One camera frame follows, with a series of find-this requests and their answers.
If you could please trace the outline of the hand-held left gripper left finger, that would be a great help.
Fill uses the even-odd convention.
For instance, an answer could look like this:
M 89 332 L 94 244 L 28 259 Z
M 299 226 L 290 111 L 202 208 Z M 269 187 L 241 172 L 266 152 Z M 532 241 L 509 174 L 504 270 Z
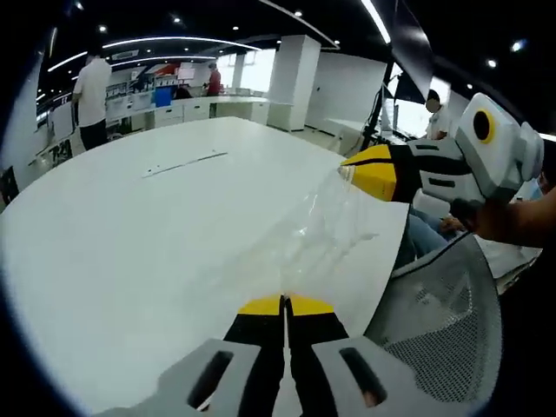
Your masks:
M 240 308 L 225 336 L 208 339 L 164 371 L 156 391 L 105 416 L 270 416 L 284 375 L 284 300 Z

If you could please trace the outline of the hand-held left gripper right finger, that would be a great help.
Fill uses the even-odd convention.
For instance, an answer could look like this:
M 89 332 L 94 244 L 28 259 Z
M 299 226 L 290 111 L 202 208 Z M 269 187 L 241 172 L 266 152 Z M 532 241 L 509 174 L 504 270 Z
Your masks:
M 291 372 L 304 416 L 410 416 L 417 399 L 405 366 L 364 336 L 350 337 L 334 308 L 286 301 Z

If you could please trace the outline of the person's right hand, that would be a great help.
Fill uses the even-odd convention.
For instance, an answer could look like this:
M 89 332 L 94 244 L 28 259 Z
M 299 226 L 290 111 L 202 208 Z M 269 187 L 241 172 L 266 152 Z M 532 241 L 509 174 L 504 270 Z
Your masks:
M 474 232 L 477 228 L 477 208 L 471 203 L 460 198 L 454 199 L 450 204 L 450 214 L 456 218 L 464 229 Z

